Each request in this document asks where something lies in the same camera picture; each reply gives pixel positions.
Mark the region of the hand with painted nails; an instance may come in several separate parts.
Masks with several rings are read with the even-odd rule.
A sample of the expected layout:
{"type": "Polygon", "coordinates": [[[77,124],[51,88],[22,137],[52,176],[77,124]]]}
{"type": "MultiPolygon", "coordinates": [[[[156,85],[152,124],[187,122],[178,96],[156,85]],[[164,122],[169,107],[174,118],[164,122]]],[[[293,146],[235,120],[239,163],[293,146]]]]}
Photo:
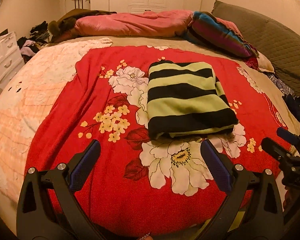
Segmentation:
{"type": "Polygon", "coordinates": [[[153,240],[150,233],[147,233],[146,235],[138,238],[138,240],[153,240]]]}

